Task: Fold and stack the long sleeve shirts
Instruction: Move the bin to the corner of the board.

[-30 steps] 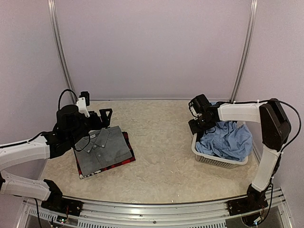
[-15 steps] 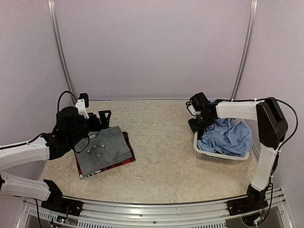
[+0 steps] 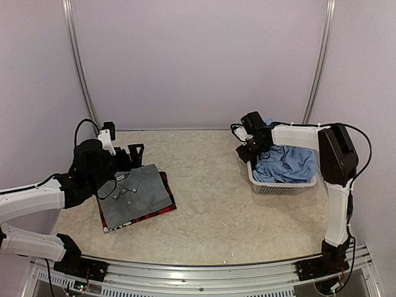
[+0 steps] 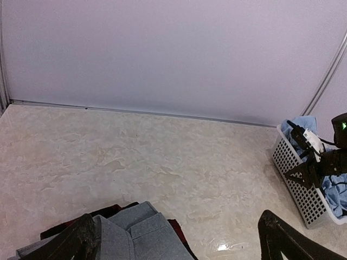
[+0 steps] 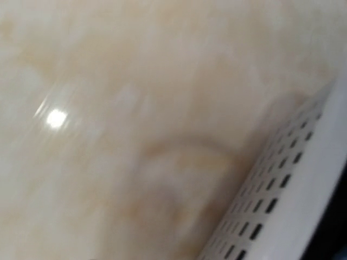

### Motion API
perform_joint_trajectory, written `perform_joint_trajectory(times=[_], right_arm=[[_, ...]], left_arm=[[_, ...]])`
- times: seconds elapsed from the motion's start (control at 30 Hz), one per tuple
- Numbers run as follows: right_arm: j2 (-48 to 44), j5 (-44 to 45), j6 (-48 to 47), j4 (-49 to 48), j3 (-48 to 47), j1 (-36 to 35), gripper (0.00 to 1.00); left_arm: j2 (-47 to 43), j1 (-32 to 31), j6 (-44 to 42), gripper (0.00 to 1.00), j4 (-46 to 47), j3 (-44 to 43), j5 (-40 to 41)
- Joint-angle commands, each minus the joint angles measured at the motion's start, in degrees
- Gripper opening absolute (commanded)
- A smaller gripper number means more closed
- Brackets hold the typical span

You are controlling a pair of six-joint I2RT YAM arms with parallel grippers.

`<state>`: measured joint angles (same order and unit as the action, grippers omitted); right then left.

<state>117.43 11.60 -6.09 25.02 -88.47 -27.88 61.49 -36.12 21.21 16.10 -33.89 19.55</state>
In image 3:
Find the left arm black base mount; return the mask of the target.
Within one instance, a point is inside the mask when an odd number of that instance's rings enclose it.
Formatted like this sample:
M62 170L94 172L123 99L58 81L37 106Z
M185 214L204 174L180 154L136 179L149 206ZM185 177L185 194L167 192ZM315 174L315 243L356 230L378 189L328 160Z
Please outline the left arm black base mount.
M103 282L108 270L108 263L80 257L55 262L53 269L74 277Z

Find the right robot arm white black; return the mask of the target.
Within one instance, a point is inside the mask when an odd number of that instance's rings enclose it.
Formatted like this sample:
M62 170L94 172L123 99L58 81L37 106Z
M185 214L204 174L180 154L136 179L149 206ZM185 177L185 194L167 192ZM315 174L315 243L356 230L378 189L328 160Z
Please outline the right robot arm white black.
M319 172L329 197L329 219L322 242L322 256L316 268L324 275L333 272L346 259L351 236L348 221L353 212L351 192L357 177L358 154L342 123L266 124L256 111L231 124L232 134L241 142L238 156L247 163L274 145L311 149L319 156Z

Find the light blue long sleeve shirt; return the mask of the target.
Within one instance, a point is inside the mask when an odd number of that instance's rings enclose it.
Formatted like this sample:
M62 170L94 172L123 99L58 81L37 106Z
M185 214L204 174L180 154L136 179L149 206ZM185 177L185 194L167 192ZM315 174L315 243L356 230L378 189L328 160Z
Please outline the light blue long sleeve shirt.
M316 155L313 150L292 146L271 146L256 158L252 170L255 181L260 183L310 183L317 173Z

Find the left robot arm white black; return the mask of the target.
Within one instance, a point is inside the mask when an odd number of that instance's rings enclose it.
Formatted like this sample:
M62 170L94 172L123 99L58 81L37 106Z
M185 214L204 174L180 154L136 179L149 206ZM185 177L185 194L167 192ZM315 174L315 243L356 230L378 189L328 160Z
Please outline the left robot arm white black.
M32 256L62 262L73 275L87 266L80 249L67 235L43 235L10 226L12 219L45 210L69 209L98 194L116 173L142 164L143 144L127 149L89 139L74 147L74 158L67 173L53 174L45 181L1 193L1 253Z

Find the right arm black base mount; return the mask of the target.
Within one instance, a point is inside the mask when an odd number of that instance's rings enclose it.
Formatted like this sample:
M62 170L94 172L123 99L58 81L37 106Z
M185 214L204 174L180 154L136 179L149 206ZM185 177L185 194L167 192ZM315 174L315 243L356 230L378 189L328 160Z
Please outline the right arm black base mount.
M301 260L296 263L298 278L301 282L340 273L349 268L349 263L346 260L326 264L322 257Z

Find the white plastic laundry basket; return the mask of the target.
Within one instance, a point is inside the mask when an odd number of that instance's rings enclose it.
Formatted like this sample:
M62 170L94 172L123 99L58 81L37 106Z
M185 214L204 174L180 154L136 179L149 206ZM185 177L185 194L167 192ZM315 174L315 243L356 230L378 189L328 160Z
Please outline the white plastic laundry basket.
M297 195L314 187L317 183L316 175L310 183L260 183L254 180L252 170L256 164L256 158L247 163L247 174L255 194L260 195Z

